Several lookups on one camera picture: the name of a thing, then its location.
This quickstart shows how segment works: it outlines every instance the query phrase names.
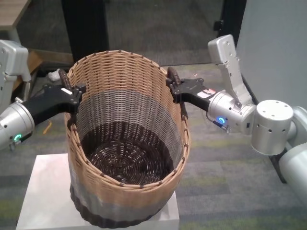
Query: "basket bottom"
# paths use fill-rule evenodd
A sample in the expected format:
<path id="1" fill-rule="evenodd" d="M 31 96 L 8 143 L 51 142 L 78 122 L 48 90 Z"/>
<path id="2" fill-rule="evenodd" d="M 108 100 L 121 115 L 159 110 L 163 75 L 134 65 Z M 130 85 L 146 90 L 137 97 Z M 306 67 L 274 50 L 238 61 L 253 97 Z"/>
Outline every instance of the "basket bottom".
<path id="1" fill-rule="evenodd" d="M 156 213 L 149 215 L 145 219 L 138 219 L 134 221 L 114 221 L 111 219 L 103 218 L 100 215 L 96 215 L 91 213 L 91 211 L 81 204 L 80 199 L 75 195 L 73 186 L 70 187 L 71 192 L 71 199 L 73 203 L 75 204 L 76 209 L 79 211 L 81 217 L 90 222 L 92 225 L 98 226 L 100 228 L 109 228 L 109 229 L 116 229 L 116 228 L 127 228 L 129 226 L 138 225 L 144 221 L 149 220 L 151 217 L 153 217 L 155 214 L 157 214 L 161 209 L 157 210 Z"/>
<path id="2" fill-rule="evenodd" d="M 89 132 L 82 141 L 86 157 L 104 174 L 124 184 L 144 185 L 163 180 L 174 169 L 167 147 L 152 131 L 125 122 L 99 127 L 101 133 L 110 129 L 115 134 L 92 151 L 87 146 L 93 146 L 91 140 L 97 132 Z M 128 132 L 129 129 L 134 130 L 134 133 Z"/>

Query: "silver robotic arm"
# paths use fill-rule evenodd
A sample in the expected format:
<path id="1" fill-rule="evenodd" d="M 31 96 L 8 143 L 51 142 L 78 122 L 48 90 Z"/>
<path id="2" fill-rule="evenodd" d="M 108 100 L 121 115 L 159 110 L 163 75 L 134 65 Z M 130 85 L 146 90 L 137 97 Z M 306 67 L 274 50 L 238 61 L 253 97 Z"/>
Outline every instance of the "silver robotic arm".
<path id="1" fill-rule="evenodd" d="M 287 147 L 279 161 L 281 173 L 307 206 L 307 111 L 277 100 L 254 105 L 231 35 L 210 41 L 208 49 L 212 63 L 221 70 L 225 90 L 215 92 L 203 85 L 203 79 L 182 79 L 177 85 L 168 76 L 174 102 L 189 102 L 205 110 L 207 118 L 223 130 L 251 135 L 251 146 L 258 153 L 272 157 Z"/>
<path id="2" fill-rule="evenodd" d="M 66 73 L 59 71 L 62 85 L 46 84 L 28 100 L 11 100 L 13 82 L 22 76 L 25 87 L 31 80 L 27 68 L 28 50 L 12 41 L 0 40 L 0 149 L 15 146 L 31 136 L 36 125 L 58 113 L 76 114 L 84 84 L 70 86 Z"/>

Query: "gray carpet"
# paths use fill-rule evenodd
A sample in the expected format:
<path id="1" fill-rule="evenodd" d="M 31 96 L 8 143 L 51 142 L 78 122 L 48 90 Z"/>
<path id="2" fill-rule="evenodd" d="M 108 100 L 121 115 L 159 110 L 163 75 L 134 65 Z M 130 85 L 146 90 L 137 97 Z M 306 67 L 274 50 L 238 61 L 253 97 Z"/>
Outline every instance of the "gray carpet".
<path id="1" fill-rule="evenodd" d="M 180 77 L 204 77 L 222 89 L 213 65 L 177 66 Z M 39 79 L 35 90 L 44 80 Z M 268 157 L 255 153 L 249 138 L 226 134 L 187 104 L 192 148 L 177 193 L 181 230 L 306 230 L 306 208 L 282 184 Z M 0 152 L 0 230 L 14 229 L 38 154 L 67 152 L 63 115 L 37 126 L 15 152 Z"/>
<path id="2" fill-rule="evenodd" d="M 216 37 L 213 23 L 223 0 L 106 2 L 111 50 L 139 53 L 163 66 L 210 62 L 207 43 Z M 71 51 L 60 0 L 32 0 L 17 30 L 27 48 Z"/>

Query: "black table leg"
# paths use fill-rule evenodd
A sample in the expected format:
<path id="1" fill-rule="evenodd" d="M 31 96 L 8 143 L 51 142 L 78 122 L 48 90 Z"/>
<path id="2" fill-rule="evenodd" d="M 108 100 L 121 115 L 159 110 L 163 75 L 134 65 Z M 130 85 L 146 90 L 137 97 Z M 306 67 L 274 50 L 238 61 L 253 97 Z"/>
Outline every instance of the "black table leg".
<path id="1" fill-rule="evenodd" d="M 104 0 L 62 0 L 73 60 L 109 50 Z"/>

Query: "green indicator light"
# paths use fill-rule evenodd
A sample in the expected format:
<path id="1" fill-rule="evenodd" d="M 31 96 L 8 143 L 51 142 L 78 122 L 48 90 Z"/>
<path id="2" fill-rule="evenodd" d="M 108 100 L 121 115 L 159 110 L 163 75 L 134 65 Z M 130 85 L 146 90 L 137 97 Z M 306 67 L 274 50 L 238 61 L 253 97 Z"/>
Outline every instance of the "green indicator light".
<path id="1" fill-rule="evenodd" d="M 19 139 L 22 137 L 21 134 L 17 134 L 15 137 L 14 137 L 14 141 L 19 141 Z"/>

